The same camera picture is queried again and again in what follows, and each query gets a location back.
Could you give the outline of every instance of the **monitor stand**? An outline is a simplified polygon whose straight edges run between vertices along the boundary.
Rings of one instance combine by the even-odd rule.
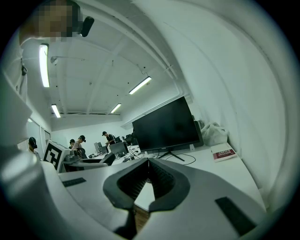
[[[181,160],[181,161],[184,161],[182,158],[180,158],[180,157],[176,156],[175,154],[171,153],[170,150],[169,150],[168,152],[166,152],[164,155],[161,155],[159,158],[163,158],[163,157],[165,157],[165,156],[167,156],[167,155],[169,155],[169,154],[172,155],[173,157],[178,158],[178,159]]]

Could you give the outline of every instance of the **plastic bag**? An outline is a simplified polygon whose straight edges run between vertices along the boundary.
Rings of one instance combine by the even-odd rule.
[[[201,129],[203,142],[207,146],[214,146],[226,143],[228,131],[224,127],[220,127],[216,122],[207,124]]]

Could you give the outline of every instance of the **fluorescent light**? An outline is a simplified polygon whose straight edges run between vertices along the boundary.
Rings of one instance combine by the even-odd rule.
[[[111,111],[111,113],[114,113],[121,105],[121,103],[118,103],[118,105],[116,105],[116,107]]]
[[[59,113],[59,111],[58,111],[58,109],[57,109],[56,104],[52,104],[51,107],[52,107],[52,109],[53,109],[53,111],[54,111],[56,117],[57,117],[57,118],[60,118],[60,113]]]
[[[145,85],[147,82],[149,82],[152,78],[151,77],[147,77],[146,79],[144,79],[140,84],[138,84],[135,88],[133,88],[129,94],[134,94],[136,91],[138,91],[143,85]]]
[[[41,44],[39,46],[39,68],[41,70],[41,76],[43,85],[45,88],[49,88],[49,77],[48,77],[48,45]]]

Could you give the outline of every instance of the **black rubber pad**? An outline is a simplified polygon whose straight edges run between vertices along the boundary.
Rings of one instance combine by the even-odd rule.
[[[240,236],[255,228],[255,224],[228,197],[216,199],[215,202]]]
[[[68,181],[64,181],[62,182],[62,184],[67,188],[82,182],[86,182],[86,179],[84,178],[76,178],[76,179],[72,179],[72,180],[68,180]]]

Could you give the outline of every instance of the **white desk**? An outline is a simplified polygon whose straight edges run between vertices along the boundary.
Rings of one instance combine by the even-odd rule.
[[[133,152],[138,150],[140,151],[137,146],[133,146],[132,149]],[[265,206],[263,203],[263,199],[258,191],[258,188],[251,177],[248,169],[242,162],[242,160],[239,157],[234,157],[225,161],[221,161],[218,163],[214,162],[213,155],[211,153],[210,147],[203,146],[200,148],[196,148],[194,151],[190,150],[180,150],[180,151],[173,151],[175,155],[177,154],[188,154],[196,158],[196,161],[192,157],[186,156],[186,155],[179,155],[185,162],[175,158],[170,157],[171,155],[165,156],[164,159],[167,159],[167,161],[172,161],[179,164],[189,164],[187,167],[193,167],[197,169],[201,169],[204,171],[208,171],[210,173],[214,173],[215,175],[221,177],[222,179],[226,180],[233,186],[235,186],[237,189],[242,191],[243,193],[247,194],[249,197],[251,197],[253,200],[255,200],[264,210]],[[139,155],[140,158],[156,158],[157,153],[155,154],[148,154],[148,155]],[[115,160],[113,162],[113,165],[120,164],[124,160],[124,158],[128,157],[129,154],[127,154],[125,157],[121,157],[118,160]],[[152,185],[149,183],[146,183],[144,188],[142,189],[141,193],[139,194],[138,198],[135,201],[135,204],[142,209],[148,210],[149,204],[155,200],[153,188]]]

